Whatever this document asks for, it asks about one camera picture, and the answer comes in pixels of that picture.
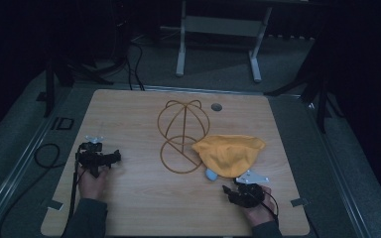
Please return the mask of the yellow fabric hat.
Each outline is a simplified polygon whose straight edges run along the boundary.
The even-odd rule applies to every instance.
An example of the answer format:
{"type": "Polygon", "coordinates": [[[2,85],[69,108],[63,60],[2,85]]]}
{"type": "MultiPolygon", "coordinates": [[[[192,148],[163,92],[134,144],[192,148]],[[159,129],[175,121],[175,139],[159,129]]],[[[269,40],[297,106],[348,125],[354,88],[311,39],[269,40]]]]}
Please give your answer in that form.
{"type": "Polygon", "coordinates": [[[208,169],[224,178],[237,178],[255,164],[265,146],[253,136],[211,135],[191,147],[208,169]]]}

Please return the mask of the black square frame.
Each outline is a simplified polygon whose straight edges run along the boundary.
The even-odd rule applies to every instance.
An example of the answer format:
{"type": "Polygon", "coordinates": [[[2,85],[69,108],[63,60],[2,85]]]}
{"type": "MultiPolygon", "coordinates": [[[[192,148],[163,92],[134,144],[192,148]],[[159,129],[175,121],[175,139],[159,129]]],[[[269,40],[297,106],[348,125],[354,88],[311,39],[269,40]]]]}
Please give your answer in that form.
{"type": "Polygon", "coordinates": [[[71,130],[74,124],[74,120],[72,118],[66,118],[66,117],[57,117],[53,124],[51,129],[52,130],[71,130]]]}

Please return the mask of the white metal stand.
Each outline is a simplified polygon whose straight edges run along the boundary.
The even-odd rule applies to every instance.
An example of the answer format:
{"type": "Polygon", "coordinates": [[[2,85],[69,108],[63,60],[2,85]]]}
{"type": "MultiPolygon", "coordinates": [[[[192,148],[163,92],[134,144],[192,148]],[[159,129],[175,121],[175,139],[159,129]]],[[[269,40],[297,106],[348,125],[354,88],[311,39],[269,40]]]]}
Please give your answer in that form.
{"type": "Polygon", "coordinates": [[[177,59],[176,76],[181,77],[185,74],[187,52],[186,33],[203,33],[253,37],[255,39],[255,45],[248,52],[248,59],[253,80],[255,82],[260,82],[262,76],[257,57],[269,24],[272,10],[273,8],[268,6],[262,15],[262,19],[259,21],[204,17],[189,15],[187,13],[187,0],[182,0],[180,47],[177,59]]]}

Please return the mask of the black tripod stand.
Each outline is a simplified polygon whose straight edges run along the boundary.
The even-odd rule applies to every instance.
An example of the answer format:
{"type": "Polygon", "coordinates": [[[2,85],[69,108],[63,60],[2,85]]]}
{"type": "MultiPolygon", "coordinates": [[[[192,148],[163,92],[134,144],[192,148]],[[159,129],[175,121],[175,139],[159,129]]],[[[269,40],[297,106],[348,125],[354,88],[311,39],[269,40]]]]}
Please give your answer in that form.
{"type": "Polygon", "coordinates": [[[278,96],[304,84],[306,87],[300,99],[303,103],[312,103],[317,98],[316,123],[319,130],[324,133],[327,95],[330,83],[338,70],[339,57],[338,39],[330,31],[322,30],[315,39],[295,79],[282,87],[265,92],[265,95],[278,96]]]}
{"type": "Polygon", "coordinates": [[[98,84],[112,85],[112,82],[103,79],[97,73],[87,69],[77,60],[71,59],[62,54],[53,54],[49,57],[45,67],[45,90],[38,95],[37,100],[46,104],[44,117],[51,115],[56,106],[56,87],[55,78],[58,79],[61,86],[73,86],[74,78],[72,73],[76,71],[86,79],[98,84]]]}

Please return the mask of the person's right hand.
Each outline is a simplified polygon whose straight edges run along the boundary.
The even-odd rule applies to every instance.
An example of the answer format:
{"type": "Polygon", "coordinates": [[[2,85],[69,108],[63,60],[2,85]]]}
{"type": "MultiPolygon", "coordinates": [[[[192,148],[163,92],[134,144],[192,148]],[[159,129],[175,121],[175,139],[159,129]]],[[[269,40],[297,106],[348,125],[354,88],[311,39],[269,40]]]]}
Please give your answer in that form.
{"type": "Polygon", "coordinates": [[[243,214],[251,227],[271,223],[276,225],[274,218],[275,204],[271,198],[271,188],[263,186],[266,192],[265,199],[261,204],[252,208],[243,208],[243,214]]]}

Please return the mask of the golden wire hat rack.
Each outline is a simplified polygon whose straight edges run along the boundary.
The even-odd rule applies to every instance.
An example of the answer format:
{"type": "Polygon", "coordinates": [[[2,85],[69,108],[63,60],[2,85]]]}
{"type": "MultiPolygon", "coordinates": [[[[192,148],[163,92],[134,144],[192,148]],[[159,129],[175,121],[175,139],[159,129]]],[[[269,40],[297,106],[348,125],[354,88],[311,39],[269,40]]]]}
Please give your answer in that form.
{"type": "Polygon", "coordinates": [[[157,129],[164,140],[160,160],[168,171],[185,175],[200,168],[191,146],[207,136],[210,119],[199,100],[169,100],[157,117],[157,129]]]}

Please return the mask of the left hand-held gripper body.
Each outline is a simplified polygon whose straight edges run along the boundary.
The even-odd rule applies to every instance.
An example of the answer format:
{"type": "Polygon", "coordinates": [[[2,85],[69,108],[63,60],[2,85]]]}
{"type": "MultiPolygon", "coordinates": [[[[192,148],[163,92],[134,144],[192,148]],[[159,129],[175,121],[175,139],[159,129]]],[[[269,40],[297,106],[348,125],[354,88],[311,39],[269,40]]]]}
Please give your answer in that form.
{"type": "Polygon", "coordinates": [[[103,155],[103,137],[86,136],[86,142],[81,143],[76,153],[76,160],[95,177],[99,177],[99,168],[110,168],[113,164],[111,155],[103,155]]]}

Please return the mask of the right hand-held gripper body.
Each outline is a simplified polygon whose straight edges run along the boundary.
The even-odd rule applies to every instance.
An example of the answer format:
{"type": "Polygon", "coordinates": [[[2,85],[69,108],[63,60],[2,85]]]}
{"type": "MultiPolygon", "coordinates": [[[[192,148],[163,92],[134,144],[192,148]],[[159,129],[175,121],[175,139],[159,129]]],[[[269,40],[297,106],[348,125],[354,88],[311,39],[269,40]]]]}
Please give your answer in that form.
{"type": "Polygon", "coordinates": [[[252,208],[261,204],[265,199],[265,192],[261,186],[262,182],[268,182],[265,176],[258,175],[250,170],[234,180],[237,185],[237,193],[241,196],[244,208],[252,208]]]}

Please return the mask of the person's left hand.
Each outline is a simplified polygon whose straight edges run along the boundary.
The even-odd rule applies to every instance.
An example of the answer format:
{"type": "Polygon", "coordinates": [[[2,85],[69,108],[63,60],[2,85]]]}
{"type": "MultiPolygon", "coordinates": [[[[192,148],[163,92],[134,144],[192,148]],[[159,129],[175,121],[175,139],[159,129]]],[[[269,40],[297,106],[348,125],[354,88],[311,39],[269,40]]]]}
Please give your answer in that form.
{"type": "Polygon", "coordinates": [[[81,198],[100,200],[105,190],[107,175],[109,173],[108,167],[100,169],[99,176],[95,178],[89,170],[83,167],[78,169],[78,189],[81,198]]]}

